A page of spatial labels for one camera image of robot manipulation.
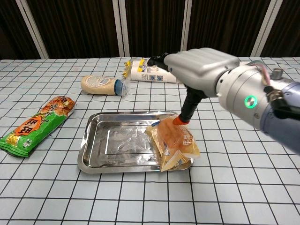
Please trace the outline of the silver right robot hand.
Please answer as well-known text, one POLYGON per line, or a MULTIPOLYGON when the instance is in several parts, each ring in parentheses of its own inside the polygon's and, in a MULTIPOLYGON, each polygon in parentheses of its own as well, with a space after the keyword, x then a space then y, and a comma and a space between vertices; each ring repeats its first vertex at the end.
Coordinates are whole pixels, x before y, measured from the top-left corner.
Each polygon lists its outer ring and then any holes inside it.
POLYGON ((217 96, 217 83, 227 71, 240 65, 240 60, 212 48, 190 49, 177 53, 163 53, 147 61, 148 66, 157 66, 173 74, 187 88, 187 96, 174 125, 190 122, 202 99, 217 96))

